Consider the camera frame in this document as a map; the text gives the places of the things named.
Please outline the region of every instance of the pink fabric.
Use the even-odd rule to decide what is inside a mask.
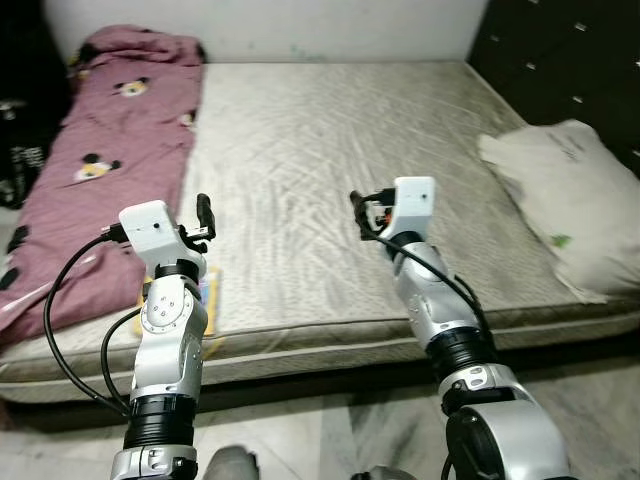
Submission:
[[[87,43],[97,50],[89,77],[20,217],[29,234],[10,257],[18,278],[0,291],[0,344],[42,333],[50,284],[120,210],[154,199],[178,207],[193,144],[182,117],[198,106],[203,72],[197,41],[114,26]],[[145,89],[137,95],[117,87],[140,78]],[[87,165],[87,154],[99,161]],[[87,179],[104,166],[106,173]],[[134,305],[143,277],[134,254],[114,244],[94,248],[56,295],[54,328]]]

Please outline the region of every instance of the mattress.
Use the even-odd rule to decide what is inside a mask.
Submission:
[[[361,242],[348,194],[398,176],[437,181],[429,241],[476,290],[501,349],[636,329],[640,304],[582,305],[476,153],[479,134],[524,122],[466,64],[213,64],[207,67],[178,218],[197,223],[211,196],[222,271],[217,335],[203,384],[423,357],[380,248]],[[99,347],[118,315],[57,334],[71,365],[100,389]],[[126,391],[139,343],[112,340]],[[36,338],[0,356],[0,396],[82,399]]]

